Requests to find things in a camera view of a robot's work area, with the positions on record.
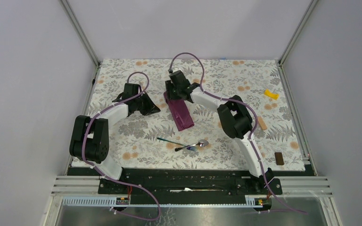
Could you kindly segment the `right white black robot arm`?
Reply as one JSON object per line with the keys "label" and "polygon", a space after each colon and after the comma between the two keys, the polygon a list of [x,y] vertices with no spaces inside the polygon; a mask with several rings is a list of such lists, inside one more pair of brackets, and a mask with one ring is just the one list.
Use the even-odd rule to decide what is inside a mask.
{"label": "right white black robot arm", "polygon": [[245,158],[253,191],[258,194],[265,193],[270,188],[273,173],[271,169],[264,169],[253,136],[253,118],[242,99],[238,95],[220,98],[209,94],[203,91],[199,84],[190,83],[180,70],[174,72],[170,69],[169,78],[165,85],[166,94],[171,100],[189,101],[217,111],[224,133],[236,141]]}

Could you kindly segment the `purple cloth napkin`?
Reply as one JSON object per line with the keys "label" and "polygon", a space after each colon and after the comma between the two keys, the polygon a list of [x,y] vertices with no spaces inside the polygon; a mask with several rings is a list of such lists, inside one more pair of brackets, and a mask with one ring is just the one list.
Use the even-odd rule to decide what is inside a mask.
{"label": "purple cloth napkin", "polygon": [[171,100],[167,91],[164,92],[164,98],[178,131],[189,129],[195,125],[184,100]]}

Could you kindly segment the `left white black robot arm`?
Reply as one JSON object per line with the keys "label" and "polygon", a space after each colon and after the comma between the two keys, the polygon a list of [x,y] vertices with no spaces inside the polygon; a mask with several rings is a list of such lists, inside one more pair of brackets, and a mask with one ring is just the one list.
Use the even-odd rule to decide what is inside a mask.
{"label": "left white black robot arm", "polygon": [[117,194],[127,189],[127,181],[121,177],[123,168],[108,157],[109,129],[135,111],[143,116],[160,112],[140,85],[126,83],[112,104],[95,116],[78,115],[70,141],[69,152],[87,163],[103,178],[110,180],[109,187]]}

